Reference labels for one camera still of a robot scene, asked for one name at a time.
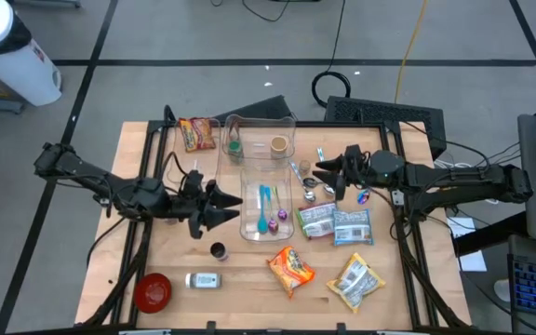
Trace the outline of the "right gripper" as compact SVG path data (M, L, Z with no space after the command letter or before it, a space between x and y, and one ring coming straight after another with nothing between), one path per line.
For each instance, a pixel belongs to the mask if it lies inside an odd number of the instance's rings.
M315 166L324 170L313 171L313 175L335 189L336 200L343 200L349 186L359 189L396 187L405 160L389 151L379 150L372 154L362 152L358 145L351 145L345 149L344 154L317 162Z

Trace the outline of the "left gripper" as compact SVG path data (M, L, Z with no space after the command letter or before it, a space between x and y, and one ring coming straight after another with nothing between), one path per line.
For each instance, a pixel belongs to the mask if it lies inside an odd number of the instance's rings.
M193 239L202 237L203 233L200 230L202 213L203 225L210 231L239 216L238 210L219 208L230 208L243 203L242 198L225 193L215 180L210 180L206 185L206 194L209 203L216 208L207 208L203 212L206 200L202 188L203 177L204 175L198 170L191 170L183 177L182 187L179 191L168 196L167 217L178 221L187 219L190 236Z

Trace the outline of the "purple iridescent spoon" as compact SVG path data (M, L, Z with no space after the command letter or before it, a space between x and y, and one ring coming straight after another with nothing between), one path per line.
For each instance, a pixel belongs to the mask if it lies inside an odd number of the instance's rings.
M285 221L288 218L288 213L285 210L285 208L281 205L280 197L279 197L279 194L278 194L278 189L277 189L276 186L273 188L273 193L275 195L276 202L277 202L277 205L278 205L278 213L277 213L278 218L281 221Z

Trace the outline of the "yellow ramen noodle pack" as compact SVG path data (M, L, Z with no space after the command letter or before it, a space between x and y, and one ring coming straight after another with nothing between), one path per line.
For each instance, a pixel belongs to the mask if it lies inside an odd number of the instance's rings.
M354 314L358 312L365 296L385 285L386 282L358 253L350 257L335 279L327 282L327 287L336 293Z

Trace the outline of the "tan lid white canister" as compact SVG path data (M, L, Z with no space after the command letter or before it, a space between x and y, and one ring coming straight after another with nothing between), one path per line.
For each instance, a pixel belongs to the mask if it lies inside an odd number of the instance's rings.
M271 158L282 159L287 156L288 138L285 136L274 136L270 142Z

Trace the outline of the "black angled panel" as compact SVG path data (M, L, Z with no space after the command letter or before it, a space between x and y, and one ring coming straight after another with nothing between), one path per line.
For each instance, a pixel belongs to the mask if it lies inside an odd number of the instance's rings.
M230 112L219 114L215 119L225 121L232 114L237 114L245 118L265 118L265 119L280 119L283 117L292 116L285 97L283 95L274 96L265 100L254 102L250 105L240 107Z

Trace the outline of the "Maruchan roast beef ramen pack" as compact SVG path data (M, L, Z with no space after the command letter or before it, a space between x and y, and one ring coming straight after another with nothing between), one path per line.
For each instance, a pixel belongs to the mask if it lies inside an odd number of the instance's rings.
M184 147L187 153L216 148L216 143L212 135L213 127L210 118L181 118L179 120L179 127L181 129Z

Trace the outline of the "white paper sheet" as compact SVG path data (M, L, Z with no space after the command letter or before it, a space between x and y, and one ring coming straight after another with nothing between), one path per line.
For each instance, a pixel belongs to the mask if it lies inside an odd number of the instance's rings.
M447 224L454 240L476 230L472 218L448 217ZM481 251L460 256L458 260L460 268L465 272L485 273L488 270Z

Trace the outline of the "green white ramen pack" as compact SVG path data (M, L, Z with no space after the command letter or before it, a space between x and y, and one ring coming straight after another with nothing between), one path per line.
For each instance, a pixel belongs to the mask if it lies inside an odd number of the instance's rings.
M334 202L296 208L295 214L303 235L308 239L334 234L333 212L337 209Z

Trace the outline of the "brown food pouch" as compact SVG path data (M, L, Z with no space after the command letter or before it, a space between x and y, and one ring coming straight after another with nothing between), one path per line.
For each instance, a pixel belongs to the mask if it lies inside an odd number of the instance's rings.
M238 114L231 114L225 120L227 138L229 141L241 141L240 126L243 118Z

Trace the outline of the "white trash bin black bag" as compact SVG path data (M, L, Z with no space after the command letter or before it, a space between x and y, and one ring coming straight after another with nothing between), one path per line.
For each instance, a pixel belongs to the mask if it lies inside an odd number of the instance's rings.
M0 0L0 81L33 106L61 97L59 69L6 0Z

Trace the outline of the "dark spice jar grey lid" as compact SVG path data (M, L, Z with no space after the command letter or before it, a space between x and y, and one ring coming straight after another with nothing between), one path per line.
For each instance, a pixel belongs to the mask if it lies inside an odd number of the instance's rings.
M217 261L226 261L229 257L228 251L225 245L221 242L215 242L210 247L210 254Z

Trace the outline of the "green lid herb jar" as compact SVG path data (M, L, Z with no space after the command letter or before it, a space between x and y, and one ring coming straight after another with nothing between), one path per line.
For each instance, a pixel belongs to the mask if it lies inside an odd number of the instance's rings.
M240 165L244 161L243 146L240 141L230 141L227 147L227 154L232 163Z

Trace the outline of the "teal plastic spoon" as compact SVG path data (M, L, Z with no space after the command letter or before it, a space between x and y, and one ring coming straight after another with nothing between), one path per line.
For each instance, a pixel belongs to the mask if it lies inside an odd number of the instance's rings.
M268 232L268 222L266 219L266 187L261 184L259 186L259 199L260 199L260 216L258 219L258 232L263 235Z

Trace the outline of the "white labelled spice jar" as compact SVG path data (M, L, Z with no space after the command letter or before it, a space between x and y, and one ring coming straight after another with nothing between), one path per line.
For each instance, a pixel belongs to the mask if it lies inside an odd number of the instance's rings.
M221 275L216 273L188 273L185 276L185 287L187 288L220 288Z

